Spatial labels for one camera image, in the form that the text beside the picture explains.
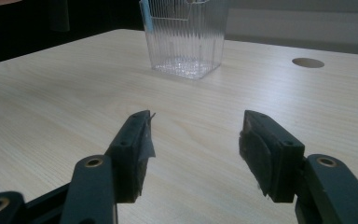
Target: ribbed plastic container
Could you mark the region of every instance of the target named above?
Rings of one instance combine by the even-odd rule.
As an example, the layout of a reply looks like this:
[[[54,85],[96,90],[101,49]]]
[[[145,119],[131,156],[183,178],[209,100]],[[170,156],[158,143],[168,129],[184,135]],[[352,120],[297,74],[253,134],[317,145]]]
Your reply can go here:
[[[141,0],[152,68],[201,78],[222,62],[228,0]]]

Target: wooden table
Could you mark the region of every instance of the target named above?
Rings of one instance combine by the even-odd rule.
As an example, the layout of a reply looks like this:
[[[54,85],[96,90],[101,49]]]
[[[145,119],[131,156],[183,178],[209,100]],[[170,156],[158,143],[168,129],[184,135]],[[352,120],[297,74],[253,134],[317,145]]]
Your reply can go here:
[[[296,223],[294,205],[263,197],[239,155],[245,109],[358,177],[358,55],[226,41],[222,65],[191,80],[152,70],[145,34],[116,30],[0,63],[0,191],[30,201],[68,183],[145,109],[157,113],[157,157],[120,223]]]

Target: wood grain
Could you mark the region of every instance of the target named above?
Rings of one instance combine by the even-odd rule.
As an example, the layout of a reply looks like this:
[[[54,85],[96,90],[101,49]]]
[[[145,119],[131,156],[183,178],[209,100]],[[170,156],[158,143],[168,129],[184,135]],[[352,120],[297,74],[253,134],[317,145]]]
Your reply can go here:
[[[66,184],[145,109],[157,113],[157,157],[120,223],[296,223],[294,205],[264,198],[239,156],[245,109],[358,177],[358,55],[226,41],[222,65],[190,80],[151,70],[145,34],[116,30],[0,63],[0,191],[30,201]]]

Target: table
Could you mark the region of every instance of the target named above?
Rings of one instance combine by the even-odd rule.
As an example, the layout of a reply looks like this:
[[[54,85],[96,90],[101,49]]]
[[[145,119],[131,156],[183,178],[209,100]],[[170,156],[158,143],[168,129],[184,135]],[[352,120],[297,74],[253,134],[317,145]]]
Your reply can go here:
[[[239,155],[245,109],[358,177],[358,55],[226,41],[222,65],[191,80],[150,68],[145,33],[115,30],[0,63],[0,191],[28,202],[68,183],[145,109],[157,157],[120,223],[296,223],[294,205],[263,197]]]

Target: clear plastic container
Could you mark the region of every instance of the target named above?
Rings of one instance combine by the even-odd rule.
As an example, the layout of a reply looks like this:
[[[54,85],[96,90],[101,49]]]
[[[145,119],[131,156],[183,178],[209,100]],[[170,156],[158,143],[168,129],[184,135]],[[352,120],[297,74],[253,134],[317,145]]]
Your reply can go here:
[[[222,61],[228,0],[141,0],[152,68],[201,78]]]

